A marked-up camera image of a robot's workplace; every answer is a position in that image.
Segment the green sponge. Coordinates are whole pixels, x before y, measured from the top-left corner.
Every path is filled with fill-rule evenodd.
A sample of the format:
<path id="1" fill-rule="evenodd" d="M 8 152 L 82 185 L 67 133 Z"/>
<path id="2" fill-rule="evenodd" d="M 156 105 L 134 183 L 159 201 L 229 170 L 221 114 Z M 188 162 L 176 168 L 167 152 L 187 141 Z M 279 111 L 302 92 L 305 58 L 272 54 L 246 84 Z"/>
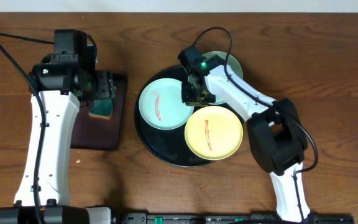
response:
<path id="1" fill-rule="evenodd" d="M 89 111 L 89 115 L 92 118 L 110 120 L 113 110 L 112 100 L 95 100 L 92 109 Z"/>

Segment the light blue plate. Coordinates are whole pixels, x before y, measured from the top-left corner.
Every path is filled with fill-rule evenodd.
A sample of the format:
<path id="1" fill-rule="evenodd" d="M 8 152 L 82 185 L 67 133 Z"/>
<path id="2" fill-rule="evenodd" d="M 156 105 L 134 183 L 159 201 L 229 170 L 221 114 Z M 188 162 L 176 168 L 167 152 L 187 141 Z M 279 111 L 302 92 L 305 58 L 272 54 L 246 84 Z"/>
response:
<path id="1" fill-rule="evenodd" d="M 185 124 L 193 114 L 194 107 L 182 102 L 181 81 L 159 78 L 142 90 L 139 111 L 141 117 L 152 127 L 171 130 Z"/>

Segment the yellow plate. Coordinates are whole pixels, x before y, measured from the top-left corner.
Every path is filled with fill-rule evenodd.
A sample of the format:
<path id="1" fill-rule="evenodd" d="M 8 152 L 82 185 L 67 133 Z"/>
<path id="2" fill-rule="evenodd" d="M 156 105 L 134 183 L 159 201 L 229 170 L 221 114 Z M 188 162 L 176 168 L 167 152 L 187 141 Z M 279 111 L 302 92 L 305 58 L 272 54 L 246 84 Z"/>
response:
<path id="1" fill-rule="evenodd" d="M 216 161 L 235 153 L 243 140 L 240 119 L 222 106 L 207 106 L 194 112 L 185 125 L 189 149 L 202 159 Z"/>

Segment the pale green plate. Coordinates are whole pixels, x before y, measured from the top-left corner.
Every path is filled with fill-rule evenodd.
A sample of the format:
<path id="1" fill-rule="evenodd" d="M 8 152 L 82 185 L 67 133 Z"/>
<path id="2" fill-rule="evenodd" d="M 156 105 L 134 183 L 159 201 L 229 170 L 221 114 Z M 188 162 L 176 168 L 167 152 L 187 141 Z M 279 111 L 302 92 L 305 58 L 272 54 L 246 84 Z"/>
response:
<path id="1" fill-rule="evenodd" d="M 222 59 L 225 59 L 227 53 L 222 52 L 222 51 L 210 51 L 210 52 L 206 52 L 203 54 L 203 56 L 206 57 L 206 59 L 209 59 L 214 55 L 218 55 Z M 240 77 L 240 78 L 244 77 L 243 69 L 242 69 L 239 61 L 232 55 L 230 55 L 228 58 L 228 65 L 232 68 L 232 70 L 236 73 L 236 75 L 238 77 Z M 216 96 L 216 101 L 213 103 L 213 105 L 221 105 L 223 103 L 225 103 L 225 101 L 223 99 L 221 99 L 220 97 Z"/>

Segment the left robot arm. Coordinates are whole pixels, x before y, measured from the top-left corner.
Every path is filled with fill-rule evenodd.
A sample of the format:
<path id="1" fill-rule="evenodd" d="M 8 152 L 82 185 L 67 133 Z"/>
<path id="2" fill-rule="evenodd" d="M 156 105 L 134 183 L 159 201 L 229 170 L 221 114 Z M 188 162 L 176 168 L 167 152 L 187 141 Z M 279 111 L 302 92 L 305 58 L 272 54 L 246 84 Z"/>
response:
<path id="1" fill-rule="evenodd" d="M 70 149 L 113 151 L 120 140 L 126 81 L 96 70 L 95 60 L 94 53 L 53 54 L 33 68 L 27 162 L 13 206 L 0 208 L 0 223 L 116 222 L 109 207 L 70 205 Z"/>

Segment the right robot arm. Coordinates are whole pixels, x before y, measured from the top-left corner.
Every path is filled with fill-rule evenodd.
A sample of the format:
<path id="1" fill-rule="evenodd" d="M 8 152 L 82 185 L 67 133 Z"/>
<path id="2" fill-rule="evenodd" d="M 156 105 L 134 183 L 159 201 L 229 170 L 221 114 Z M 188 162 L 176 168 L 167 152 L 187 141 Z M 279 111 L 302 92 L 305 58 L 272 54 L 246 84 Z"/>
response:
<path id="1" fill-rule="evenodd" d="M 220 57 L 185 65 L 188 78 L 182 88 L 186 104 L 209 106 L 223 99 L 246 122 L 251 153 L 272 179 L 278 216 L 303 223 L 310 214 L 301 175 L 304 151 L 315 143 L 301 125 L 295 105 L 257 91 Z"/>

